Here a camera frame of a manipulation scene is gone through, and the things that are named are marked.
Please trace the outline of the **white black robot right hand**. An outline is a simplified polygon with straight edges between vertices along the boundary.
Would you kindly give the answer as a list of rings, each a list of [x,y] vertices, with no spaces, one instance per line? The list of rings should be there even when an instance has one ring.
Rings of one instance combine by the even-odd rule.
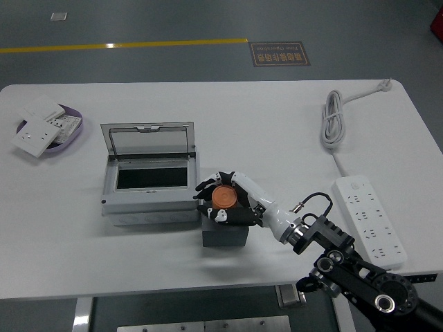
[[[222,185],[231,186],[235,190],[239,206],[226,209],[198,205],[197,210],[203,216],[220,225],[258,225],[268,228],[277,241],[283,244],[287,242],[296,215],[280,208],[257,183],[241,172],[217,172],[210,175],[196,186],[197,195],[194,198],[210,201],[215,189]]]

